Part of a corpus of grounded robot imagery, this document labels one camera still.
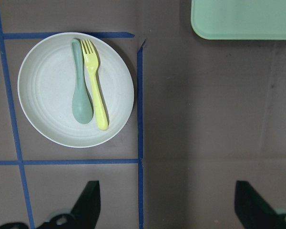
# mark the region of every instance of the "white plate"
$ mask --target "white plate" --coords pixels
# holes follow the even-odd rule
[[[98,51],[99,80],[109,116],[105,131],[97,127],[95,117],[85,125],[73,117],[73,38],[90,39]],[[91,93],[86,69],[85,79]],[[18,97],[27,119],[43,136],[63,146],[83,148],[108,141],[124,127],[134,92],[129,70],[113,48],[90,35],[67,32],[50,36],[30,50],[20,68]]]

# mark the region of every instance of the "plate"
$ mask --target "plate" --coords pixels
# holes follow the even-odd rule
[[[205,39],[286,40],[286,0],[192,0],[191,22]]]
[[[74,38],[90,39],[99,54],[107,130],[97,127],[95,117],[85,125],[73,117]],[[85,80],[91,93],[86,68]],[[42,40],[27,54],[18,75],[18,97],[27,119],[43,136],[63,146],[84,148],[102,144],[120,132],[133,109],[134,90],[126,64],[112,47],[87,34],[66,32]]]

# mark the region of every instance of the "blue tape grid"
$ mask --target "blue tape grid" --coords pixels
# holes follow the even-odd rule
[[[4,82],[8,98],[11,125],[15,142],[17,160],[0,161],[0,166],[19,166],[23,194],[27,208],[30,228],[35,228],[28,184],[25,174],[25,165],[83,165],[83,164],[138,164],[138,207],[139,229],[143,229],[143,46],[137,53],[137,93],[138,93],[138,158],[137,159],[93,159],[93,160],[23,160],[17,120],[14,108],[14,100],[10,84],[9,67],[6,58],[4,40],[7,39],[44,39],[59,32],[33,32],[33,33],[3,33],[0,16],[0,55],[3,69]],[[132,38],[134,34],[128,32],[82,32],[97,38]]]

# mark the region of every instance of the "fork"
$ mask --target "fork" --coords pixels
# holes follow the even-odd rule
[[[90,40],[81,40],[81,45],[84,62],[89,73],[89,78],[91,82],[92,103],[96,124],[101,130],[106,130],[108,128],[108,119],[105,112],[104,104],[102,102],[100,89],[96,80],[96,73],[99,68],[99,59]]]

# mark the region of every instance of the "black object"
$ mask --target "black object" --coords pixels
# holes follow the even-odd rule
[[[94,229],[101,211],[99,181],[89,181],[68,214],[60,214],[36,229]],[[24,223],[8,223],[0,229],[29,229]]]
[[[277,214],[247,181],[237,181],[235,213],[245,229],[286,229],[286,214]]]

